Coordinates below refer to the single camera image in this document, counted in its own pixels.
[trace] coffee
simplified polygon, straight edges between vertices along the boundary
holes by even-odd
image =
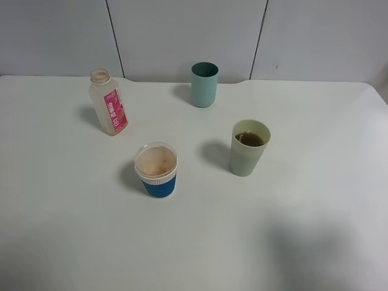
[[[264,141],[260,138],[260,136],[252,133],[252,132],[240,132],[235,135],[235,138],[249,147],[259,147],[264,145]]]

